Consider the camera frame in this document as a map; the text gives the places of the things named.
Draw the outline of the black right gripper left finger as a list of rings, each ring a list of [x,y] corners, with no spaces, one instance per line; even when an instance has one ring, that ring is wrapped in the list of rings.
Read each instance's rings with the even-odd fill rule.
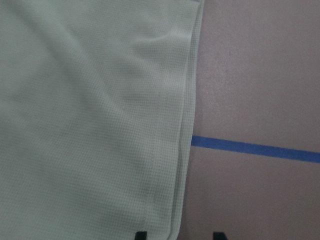
[[[134,240],[147,240],[147,232],[146,231],[137,231],[135,233]]]

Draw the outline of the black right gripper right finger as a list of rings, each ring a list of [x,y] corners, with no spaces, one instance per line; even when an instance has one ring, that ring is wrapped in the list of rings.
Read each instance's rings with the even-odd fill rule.
[[[213,240],[227,240],[227,236],[224,232],[213,232],[212,234],[212,239]]]

